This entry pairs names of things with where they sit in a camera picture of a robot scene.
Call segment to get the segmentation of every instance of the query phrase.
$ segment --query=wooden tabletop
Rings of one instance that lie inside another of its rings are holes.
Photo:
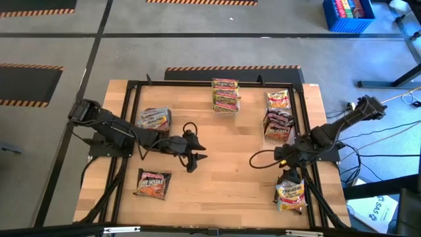
[[[110,81],[103,107],[115,115],[121,112],[126,84],[125,80]],[[256,170],[248,164],[256,151],[275,146],[262,135],[266,109],[263,93],[280,90],[240,88],[239,114],[218,117],[212,111],[210,88],[142,86],[137,119],[146,108],[168,106],[173,114],[171,135],[181,135],[183,125],[194,122],[199,130],[199,141],[207,148],[200,153],[207,154],[208,158],[198,162],[196,171],[187,173],[179,160],[171,155],[150,152],[142,161],[135,149],[128,163],[117,222],[219,228],[308,228],[306,209],[302,215],[292,211],[278,212],[272,203],[274,185],[282,171],[277,166]],[[311,127],[324,124],[326,117],[318,85],[304,84],[304,90]],[[297,117],[303,128],[302,115]],[[100,157],[88,168],[75,221],[85,217],[101,197],[109,163],[109,157]],[[262,153],[254,162],[256,165],[269,163],[273,163],[273,153]],[[341,220],[349,224],[337,168],[323,162],[318,162],[318,167],[324,197]],[[172,173],[166,200],[133,195],[139,168]],[[316,223],[320,225],[317,202],[314,197],[312,200]],[[108,208],[106,220],[110,219],[111,209]]]

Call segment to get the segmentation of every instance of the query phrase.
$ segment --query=metal stand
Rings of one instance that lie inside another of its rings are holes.
[[[421,86],[421,82],[410,82],[421,74],[421,65],[415,66],[409,72],[394,82],[359,81],[359,88],[381,88],[381,89],[415,89]]]

